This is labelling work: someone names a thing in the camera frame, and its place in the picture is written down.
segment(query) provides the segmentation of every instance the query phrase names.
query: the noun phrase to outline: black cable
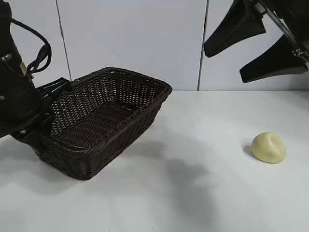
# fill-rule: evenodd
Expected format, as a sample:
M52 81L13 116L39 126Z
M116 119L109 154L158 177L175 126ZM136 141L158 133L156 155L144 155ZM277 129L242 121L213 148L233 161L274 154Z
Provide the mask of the black cable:
M36 35L37 37L39 37L44 43L45 45L39 50L39 53L37 55L37 58L31 62L28 66L27 66L27 73L26 75L20 75L18 73L16 73L11 67L10 65L6 63L6 65L8 66L8 68L14 72L16 75L19 76L31 76L34 73L39 73L44 71L51 63L52 60L52 48L49 44L49 42L47 41L47 39L45 39L44 36L42 36L41 34L39 34L36 30L32 29L31 27L27 26L26 24L23 24L22 22L17 21L16 19L13 18L9 18L3 14L0 14L1 18L4 18L6 20L9 20L11 23L14 23L20 27L22 27L23 29L26 29L28 31L30 31L32 34ZM45 65L41 68L39 68L39 65L47 58L47 62L45 63Z

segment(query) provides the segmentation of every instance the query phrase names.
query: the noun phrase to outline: dark brown wicker basket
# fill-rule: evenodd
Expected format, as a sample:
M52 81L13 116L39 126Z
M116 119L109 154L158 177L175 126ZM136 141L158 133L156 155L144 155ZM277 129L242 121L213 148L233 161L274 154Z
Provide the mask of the dark brown wicker basket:
M172 92L148 76L105 68L73 81L73 92L53 104L52 133L39 133L37 154L68 176L89 180L153 123Z

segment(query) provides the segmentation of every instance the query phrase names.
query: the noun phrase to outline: basket rim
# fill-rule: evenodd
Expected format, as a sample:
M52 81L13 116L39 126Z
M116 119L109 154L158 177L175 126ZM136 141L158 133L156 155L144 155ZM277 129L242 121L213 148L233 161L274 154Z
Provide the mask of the basket rim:
M96 143L92 144L91 147L87 147L87 148L83 147L81 149L73 149L72 146L69 146L69 145L65 146L63 143L60 143L52 135L39 132L40 139L47 141L49 144L54 144L58 147L62 147L64 149L66 149L68 152L74 153L75 155L79 155L79 158L82 158L83 155L87 156L87 152L89 152L89 150L91 150L92 153L97 153L102 148L104 148L107 144L109 144L113 139L115 139L120 133L122 133L124 130L126 130L130 125L132 125L133 123L138 121L141 116L143 116L145 113L151 111L152 109L154 109L159 104L162 104L167 99L167 97L172 93L172 87L168 83L166 83L162 80L158 80L158 79L155 79L153 77L149 77L149 76L146 76L144 74L141 74L141 73L138 73L138 72L135 72L135 71L120 69L120 68L114 68L114 67L107 67L107 68L103 68L101 70L92 72L88 75L85 75L83 77L80 77L80 78L74 80L73 84L78 83L80 80L82 80L86 77L94 76L94 75L97 76L97 75L101 75L103 73L109 73L109 72L116 72L116 73L120 72L120 73L129 75L129 76L140 76L140 77L146 78L148 80L151 80L153 82L156 82L156 83L163 85L165 87L165 89L162 90L160 92L160 94L155 96L151 101L149 101L148 103L146 103L142 107L135 110L130 116L124 118L121 122L119 122L117 124L117 126L114 129L108 131L107 134L104 137L102 137L102 139L100 139Z

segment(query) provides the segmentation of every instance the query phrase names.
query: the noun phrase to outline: metal screw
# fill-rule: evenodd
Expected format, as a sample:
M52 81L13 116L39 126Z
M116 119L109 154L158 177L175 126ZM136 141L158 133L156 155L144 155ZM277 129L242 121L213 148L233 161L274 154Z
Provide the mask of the metal screw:
M27 133L27 130L26 130L26 129L21 130L19 133L21 133L21 134L26 134L26 133Z
M12 59L12 54L6 54L3 57L1 57L1 61L3 61L3 62L7 62L10 59Z

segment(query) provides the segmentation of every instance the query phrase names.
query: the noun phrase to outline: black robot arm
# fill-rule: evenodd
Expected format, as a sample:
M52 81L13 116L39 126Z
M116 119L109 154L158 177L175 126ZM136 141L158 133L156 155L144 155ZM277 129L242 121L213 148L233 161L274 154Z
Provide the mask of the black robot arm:
M11 36L11 23L30 31L44 42L37 58L27 68ZM72 87L70 81L60 78L35 88L33 74L45 70L50 64L51 46L37 31L12 19L11 7L3 0L0 0L0 31L0 138L11 134L22 141L34 130L51 130L51 105Z

